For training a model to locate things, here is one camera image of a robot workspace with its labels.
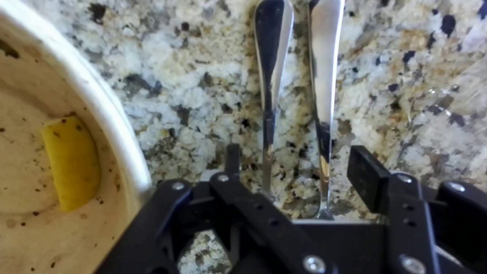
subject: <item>lemon wedge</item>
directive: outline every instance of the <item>lemon wedge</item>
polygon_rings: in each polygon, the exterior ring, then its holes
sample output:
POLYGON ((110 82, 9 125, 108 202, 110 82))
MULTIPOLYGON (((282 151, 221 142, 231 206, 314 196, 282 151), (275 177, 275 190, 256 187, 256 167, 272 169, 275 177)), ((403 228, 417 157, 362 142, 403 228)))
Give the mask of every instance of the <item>lemon wedge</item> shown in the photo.
POLYGON ((100 186, 100 163, 88 128, 78 116, 68 116, 46 123, 41 135, 61 210, 79 209, 100 186))

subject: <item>white bowl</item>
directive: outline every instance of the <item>white bowl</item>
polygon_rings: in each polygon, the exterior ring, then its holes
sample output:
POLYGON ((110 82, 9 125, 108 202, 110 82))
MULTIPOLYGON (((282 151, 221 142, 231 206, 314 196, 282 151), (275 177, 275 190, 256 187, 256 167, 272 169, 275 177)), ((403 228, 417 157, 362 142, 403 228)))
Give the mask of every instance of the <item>white bowl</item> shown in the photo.
POLYGON ((0 2, 0 272, 93 272, 151 190, 120 102, 62 35, 20 2, 0 2), (41 125, 76 113, 102 163, 102 187, 64 213, 41 125))

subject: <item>metal screw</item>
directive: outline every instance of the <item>metal screw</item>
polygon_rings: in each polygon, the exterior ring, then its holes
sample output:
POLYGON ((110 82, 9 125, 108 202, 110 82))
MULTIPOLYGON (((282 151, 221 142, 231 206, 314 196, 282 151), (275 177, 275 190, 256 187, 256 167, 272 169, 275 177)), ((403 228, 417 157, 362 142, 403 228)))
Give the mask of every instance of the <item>metal screw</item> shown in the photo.
POLYGON ((225 174, 218 175, 218 181, 227 183, 230 178, 225 174))
POLYGON ((411 274, 426 274, 426 266, 415 257, 402 256, 400 263, 411 274))
POLYGON ((405 175, 405 174, 397 174, 397 178, 399 178, 400 181, 403 181, 403 183, 408 183, 408 184, 412 183, 411 177, 408 177, 408 175, 405 175))
POLYGON ((466 187, 458 184, 458 183, 449 183, 452 189, 458 190, 458 192, 466 192, 466 187))
POLYGON ((321 260, 321 257, 317 256, 306 256, 303 260, 304 268, 307 269, 307 272, 312 274, 323 274, 326 272, 326 265, 321 260))
POLYGON ((184 184, 181 181, 177 181, 172 184, 172 189, 178 192, 178 190, 184 189, 184 184))

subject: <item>butter knife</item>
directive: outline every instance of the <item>butter knife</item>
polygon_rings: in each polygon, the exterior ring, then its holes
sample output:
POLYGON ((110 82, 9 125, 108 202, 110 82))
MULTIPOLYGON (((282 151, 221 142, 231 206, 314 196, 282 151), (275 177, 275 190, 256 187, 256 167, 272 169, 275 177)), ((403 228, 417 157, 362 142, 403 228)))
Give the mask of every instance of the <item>butter knife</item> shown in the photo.
POLYGON ((271 195, 277 97, 294 24, 289 0, 262 0, 254 12, 256 50, 263 108, 262 192, 271 195))
POLYGON ((335 82, 338 46, 342 24, 344 0, 312 0, 309 18, 309 59, 312 78, 314 119, 320 149, 320 195, 318 218, 330 201, 330 154, 335 111, 335 82))

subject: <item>speckled stone surface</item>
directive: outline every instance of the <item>speckled stone surface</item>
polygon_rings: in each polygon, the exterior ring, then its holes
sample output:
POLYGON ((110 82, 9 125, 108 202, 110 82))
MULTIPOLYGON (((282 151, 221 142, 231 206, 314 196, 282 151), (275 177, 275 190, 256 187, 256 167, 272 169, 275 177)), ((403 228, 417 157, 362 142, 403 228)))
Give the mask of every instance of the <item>speckled stone surface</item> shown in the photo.
MULTIPOLYGON (((177 177, 198 181, 205 169, 222 164, 225 145, 234 142, 244 148, 242 183, 259 190, 262 111, 251 24, 257 0, 26 2, 111 84, 154 181, 177 177)), ((279 99, 272 190, 286 215, 303 218, 318 206, 318 152, 309 105, 306 2, 292 3, 295 26, 279 99)), ((447 113, 454 107, 444 105, 452 100, 444 97, 464 81, 454 79, 485 55, 485 15, 482 0, 347 2, 333 128, 336 218, 373 218, 345 180, 350 145, 365 145, 387 167, 405 169, 428 184, 437 184, 432 174, 440 172, 484 187, 479 180, 484 154, 470 151, 460 160, 455 149, 435 151, 429 148, 434 142, 422 139, 450 134, 454 142, 464 137, 463 126, 482 132, 476 126, 482 125, 482 111, 473 126, 464 117, 472 111, 447 113), (411 129, 411 125, 423 129, 435 125, 435 131, 411 129), (476 157, 478 164, 466 167, 466 155, 476 157)), ((210 262, 221 262, 224 253, 201 251, 202 245, 213 248, 212 236, 196 242, 199 251, 193 248, 183 259, 183 269, 222 271, 225 263, 210 262)))

